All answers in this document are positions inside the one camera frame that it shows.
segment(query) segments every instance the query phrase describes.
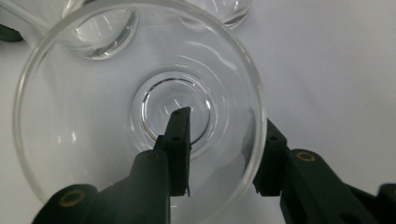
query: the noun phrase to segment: clear glass bowl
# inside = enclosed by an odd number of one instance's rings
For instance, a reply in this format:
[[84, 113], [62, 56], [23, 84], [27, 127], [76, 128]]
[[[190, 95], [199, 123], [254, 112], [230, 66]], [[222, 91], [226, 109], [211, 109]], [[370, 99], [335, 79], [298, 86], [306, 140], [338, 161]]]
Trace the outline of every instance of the clear glass bowl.
[[[87, 60], [70, 48], [76, 32], [117, 38], [86, 23], [127, 9], [138, 13], [134, 36], [110, 59]], [[208, 13], [175, 1], [97, 1], [58, 23], [34, 50], [17, 90], [14, 137], [44, 202], [72, 184], [104, 189], [123, 179], [164, 133], [170, 113], [190, 106], [191, 196], [172, 198], [171, 218], [213, 223], [258, 169], [262, 98], [248, 53]]]
[[253, 0], [181, 0], [212, 14], [227, 27], [234, 29], [249, 13]]

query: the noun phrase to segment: glass rim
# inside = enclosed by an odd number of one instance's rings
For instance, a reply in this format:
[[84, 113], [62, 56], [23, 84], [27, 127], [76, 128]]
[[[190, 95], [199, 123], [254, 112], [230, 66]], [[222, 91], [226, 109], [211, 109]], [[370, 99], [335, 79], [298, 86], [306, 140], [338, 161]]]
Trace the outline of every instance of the glass rim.
[[19, 164], [22, 168], [25, 179], [27, 180], [29, 186], [34, 192], [37, 199], [44, 203], [47, 198], [44, 196], [43, 189], [40, 183], [34, 177], [34, 172], [30, 172], [31, 167], [29, 167], [27, 160], [24, 157], [24, 147], [22, 145], [21, 139], [21, 104], [23, 101], [23, 95], [25, 87], [28, 85], [28, 79], [30, 77], [31, 71], [39, 64], [40, 58], [49, 50], [50, 46], [55, 42], [58, 35], [63, 32], [68, 26], [76, 21], [84, 20], [84, 18], [89, 18], [91, 15], [100, 13], [105, 8], [106, 10], [117, 8], [123, 5], [131, 4], [142, 4], [142, 5], [155, 5], [162, 7], [170, 7], [177, 9], [179, 11], [185, 12], [188, 15], [203, 21], [205, 24], [213, 28], [219, 35], [224, 37], [228, 44], [230, 44], [236, 53], [240, 56], [240, 60], [246, 66], [248, 78], [255, 87], [255, 94], [257, 96], [256, 105], [254, 108], [258, 113], [258, 125], [256, 125], [255, 130], [255, 142], [252, 149], [246, 171], [244, 172], [242, 179], [239, 184], [235, 187], [233, 194], [224, 202], [216, 211], [212, 213], [210, 217], [203, 220], [202, 223], [213, 223], [220, 216], [226, 213], [236, 202], [238, 202], [242, 196], [248, 190], [249, 185], [252, 183], [253, 178], [259, 169], [260, 161], [262, 160], [263, 149], [265, 145], [266, 136], [266, 112], [264, 107], [264, 93], [262, 88], [261, 78], [259, 73], [252, 61], [250, 55], [243, 47], [242, 43], [233, 35], [233, 33], [226, 28], [220, 21], [209, 13], [203, 11], [202, 9], [195, 7], [189, 3], [179, 2], [174, 0], [163, 1], [163, 0], [115, 0], [115, 1], [94, 1], [89, 3], [75, 12], [71, 13], [69, 16], [58, 22], [54, 27], [52, 27], [35, 47], [32, 54], [30, 55], [27, 63], [25, 64], [19, 83], [17, 86], [14, 106], [13, 106], [13, 138], [14, 145], [17, 151], [17, 156], [19, 159]]

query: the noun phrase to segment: glass bowl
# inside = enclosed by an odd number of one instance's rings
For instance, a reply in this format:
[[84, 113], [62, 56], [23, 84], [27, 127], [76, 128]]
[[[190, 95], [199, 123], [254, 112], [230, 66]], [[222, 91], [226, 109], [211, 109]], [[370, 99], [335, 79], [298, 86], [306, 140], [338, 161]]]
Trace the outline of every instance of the glass bowl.
[[[109, 59], [88, 60], [73, 48], [101, 36], [114, 42], [124, 29], [98, 21], [126, 10], [137, 13], [125, 28], [134, 36]], [[105, 189], [129, 174], [184, 106], [191, 196], [171, 199], [171, 219], [213, 223], [247, 190], [262, 158], [266, 118], [252, 60], [227, 28], [190, 4], [92, 2], [52, 28], [23, 69], [13, 118], [22, 170], [42, 202], [72, 184]]]

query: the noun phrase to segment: white surface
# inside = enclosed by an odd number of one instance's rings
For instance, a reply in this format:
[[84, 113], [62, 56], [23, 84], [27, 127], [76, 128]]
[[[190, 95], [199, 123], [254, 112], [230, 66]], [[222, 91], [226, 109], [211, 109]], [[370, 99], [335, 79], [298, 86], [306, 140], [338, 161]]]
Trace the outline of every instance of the white surface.
[[[319, 153], [348, 184], [396, 182], [396, 2], [256, 0], [235, 31], [290, 147]], [[0, 42], [0, 217], [30, 223], [40, 204], [12, 142], [15, 88], [30, 49]], [[250, 189], [221, 223], [282, 223], [278, 198]]]

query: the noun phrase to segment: white table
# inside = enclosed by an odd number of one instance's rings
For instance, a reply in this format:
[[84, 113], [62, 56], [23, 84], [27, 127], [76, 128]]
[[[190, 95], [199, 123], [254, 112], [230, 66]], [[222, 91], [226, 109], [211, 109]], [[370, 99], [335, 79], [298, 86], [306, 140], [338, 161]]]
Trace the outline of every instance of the white table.
[[[396, 182], [396, 2], [255, 0], [235, 31], [254, 59], [269, 118], [291, 148], [320, 154], [348, 184]], [[11, 114], [31, 48], [0, 42], [0, 218], [30, 223], [41, 204], [15, 153]], [[284, 223], [278, 198], [250, 188], [221, 223]]]

